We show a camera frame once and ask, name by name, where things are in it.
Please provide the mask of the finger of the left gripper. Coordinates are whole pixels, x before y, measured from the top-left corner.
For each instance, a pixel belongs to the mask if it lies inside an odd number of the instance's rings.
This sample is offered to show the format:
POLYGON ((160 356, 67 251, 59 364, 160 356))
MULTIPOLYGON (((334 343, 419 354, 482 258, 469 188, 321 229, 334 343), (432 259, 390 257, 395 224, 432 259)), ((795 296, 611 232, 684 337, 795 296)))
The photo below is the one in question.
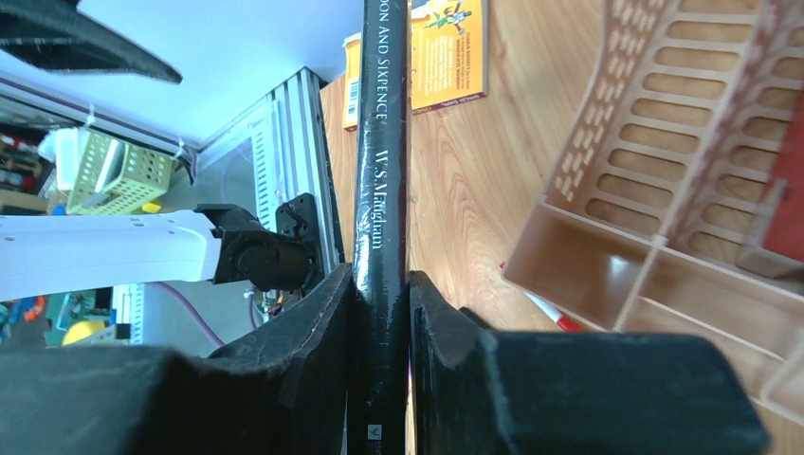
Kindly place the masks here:
POLYGON ((131 73, 171 83, 183 80, 152 52, 80 12, 76 1, 3 1, 1 50, 53 73, 131 73))

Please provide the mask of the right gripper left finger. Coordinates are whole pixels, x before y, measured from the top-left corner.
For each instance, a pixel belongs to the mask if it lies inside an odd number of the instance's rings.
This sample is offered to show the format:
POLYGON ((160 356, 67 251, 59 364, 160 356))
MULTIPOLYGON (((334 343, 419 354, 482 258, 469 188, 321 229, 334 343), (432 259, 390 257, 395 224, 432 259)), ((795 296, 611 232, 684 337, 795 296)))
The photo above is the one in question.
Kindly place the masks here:
POLYGON ((5 454, 338 454, 352 267, 209 357, 89 344, 1 354, 5 454))

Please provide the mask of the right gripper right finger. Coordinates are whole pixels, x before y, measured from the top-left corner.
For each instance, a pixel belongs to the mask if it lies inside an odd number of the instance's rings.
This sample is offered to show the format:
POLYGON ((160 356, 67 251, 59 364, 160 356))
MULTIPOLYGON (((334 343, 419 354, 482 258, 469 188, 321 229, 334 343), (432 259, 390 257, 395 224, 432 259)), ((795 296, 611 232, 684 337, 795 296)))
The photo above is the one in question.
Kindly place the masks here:
POLYGON ((761 454, 771 443, 704 338, 494 330, 421 271, 410 306, 421 454, 761 454))

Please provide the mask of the black notebook with sticker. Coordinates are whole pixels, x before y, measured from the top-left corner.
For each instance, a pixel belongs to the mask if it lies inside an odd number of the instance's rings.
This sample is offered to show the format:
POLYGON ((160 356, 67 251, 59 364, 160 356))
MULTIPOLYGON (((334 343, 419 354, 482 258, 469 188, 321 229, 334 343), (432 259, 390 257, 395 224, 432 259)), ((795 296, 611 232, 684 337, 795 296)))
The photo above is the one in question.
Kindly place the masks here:
POLYGON ((367 1, 363 18, 347 451, 402 454, 410 330, 410 4, 367 1))

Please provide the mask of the beige plastic file organizer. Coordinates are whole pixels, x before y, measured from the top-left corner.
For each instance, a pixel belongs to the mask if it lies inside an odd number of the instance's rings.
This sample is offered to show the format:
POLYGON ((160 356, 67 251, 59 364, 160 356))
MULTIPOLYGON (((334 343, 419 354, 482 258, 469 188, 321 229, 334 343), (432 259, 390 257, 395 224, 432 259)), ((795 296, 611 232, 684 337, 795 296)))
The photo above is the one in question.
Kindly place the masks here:
POLYGON ((598 61, 504 276, 599 331, 714 343, 803 420, 803 283, 752 231, 803 91, 799 1, 606 1, 598 61))

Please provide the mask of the orange yellow booklet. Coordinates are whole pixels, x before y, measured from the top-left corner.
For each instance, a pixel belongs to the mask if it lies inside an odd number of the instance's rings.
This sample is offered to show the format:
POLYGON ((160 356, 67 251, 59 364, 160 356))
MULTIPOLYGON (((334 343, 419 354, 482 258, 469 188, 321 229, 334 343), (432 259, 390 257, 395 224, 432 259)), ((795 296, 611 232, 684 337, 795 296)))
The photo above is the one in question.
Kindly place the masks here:
POLYGON ((488 10, 483 0, 428 1, 411 10, 415 115, 488 94, 488 10))

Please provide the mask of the red binder folder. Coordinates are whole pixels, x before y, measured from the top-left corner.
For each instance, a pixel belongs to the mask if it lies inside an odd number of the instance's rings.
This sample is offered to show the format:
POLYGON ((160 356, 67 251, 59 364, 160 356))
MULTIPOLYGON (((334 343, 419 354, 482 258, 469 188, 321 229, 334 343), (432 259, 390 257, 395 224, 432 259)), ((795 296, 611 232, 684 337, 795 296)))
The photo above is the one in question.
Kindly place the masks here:
POLYGON ((764 249, 803 262, 803 95, 795 105, 763 203, 773 205, 762 240, 764 249))

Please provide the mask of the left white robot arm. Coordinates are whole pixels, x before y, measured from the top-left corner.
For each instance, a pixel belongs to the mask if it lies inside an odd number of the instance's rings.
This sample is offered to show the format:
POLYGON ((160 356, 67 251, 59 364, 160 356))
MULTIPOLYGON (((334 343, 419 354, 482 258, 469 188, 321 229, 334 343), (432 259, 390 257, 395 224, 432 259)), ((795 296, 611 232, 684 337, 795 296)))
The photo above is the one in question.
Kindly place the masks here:
MULTIPOLYGON (((132 74, 179 83, 169 63, 82 14, 73 1, 5 1, 1 46, 56 72, 132 74)), ((316 77, 299 74, 299 125, 267 109, 252 137, 257 209, 206 204, 157 214, 5 215, 1 297, 17 300, 146 282, 247 281, 260 290, 315 288, 334 267, 326 245, 334 197, 316 77)))

